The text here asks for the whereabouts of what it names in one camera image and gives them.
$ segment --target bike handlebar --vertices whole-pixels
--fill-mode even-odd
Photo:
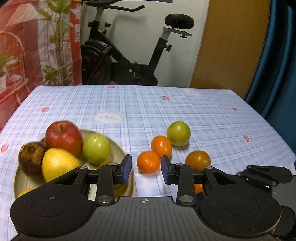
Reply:
[[[88,6],[93,6],[93,7],[103,7],[103,6],[108,6],[111,5],[113,3],[119,2],[122,0],[97,0],[97,1],[85,1],[83,3],[85,3]]]
[[[110,9],[115,9],[115,10],[122,10],[122,11],[127,11],[127,12],[137,12],[137,11],[145,8],[145,5],[141,5],[141,6],[136,7],[136,8],[127,8],[127,7],[118,7],[118,6],[106,6],[104,8],[106,8],[106,9],[110,8]]]

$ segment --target fruit bowl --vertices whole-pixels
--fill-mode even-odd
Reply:
[[[80,130],[80,133],[82,135],[83,141],[90,135],[95,133],[95,131],[90,131],[90,130]],[[102,163],[100,166],[106,164],[106,163],[120,163],[122,159],[125,157],[124,151],[121,149],[120,146],[118,146],[112,139],[108,138],[110,142],[110,147],[111,147],[111,153],[108,157],[108,159]],[[94,166],[91,163],[87,162],[86,158],[84,155],[81,153],[78,157],[80,163],[82,166],[88,166],[89,170],[93,169],[98,169],[98,166]],[[15,180],[14,180],[14,197],[17,198],[18,195],[28,189],[28,188],[36,188],[41,185],[45,184],[44,179],[33,179],[29,176],[27,176],[20,166],[17,167],[16,173],[15,173]],[[133,169],[131,170],[131,174],[128,179],[128,184],[127,185],[115,185],[114,190],[115,190],[115,198],[118,196],[136,196],[136,184],[135,184],[135,178],[133,174]],[[89,200],[95,200],[96,197],[96,184],[91,185],[90,190],[89,190]]]

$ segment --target tablecloth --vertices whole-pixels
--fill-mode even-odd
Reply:
[[[229,174],[247,164],[277,165],[293,174],[295,154],[277,132],[231,90],[151,86],[37,87],[16,110],[0,134],[0,240],[16,231],[9,218],[13,182],[21,146],[44,137],[55,121],[104,133],[131,154],[138,196],[173,196],[160,172],[142,175],[138,155],[150,150],[157,135],[175,121],[191,129],[189,145],[174,148],[172,163],[185,162],[194,150],[206,151],[212,165]]]

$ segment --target blue curtain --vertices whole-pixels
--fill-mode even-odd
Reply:
[[[283,0],[271,0],[265,44],[245,101],[296,153],[296,15]]]

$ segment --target mandarin orange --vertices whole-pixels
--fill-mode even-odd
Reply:
[[[206,152],[197,150],[186,157],[185,164],[191,166],[193,170],[203,171],[204,167],[211,165],[211,159]]]
[[[137,165],[143,174],[155,173],[160,167],[160,157],[152,151],[144,151],[138,156]]]
[[[172,154],[172,144],[165,136],[156,136],[151,141],[151,150],[160,158],[163,155],[170,156]]]
[[[194,184],[195,194],[202,192],[202,184]]]

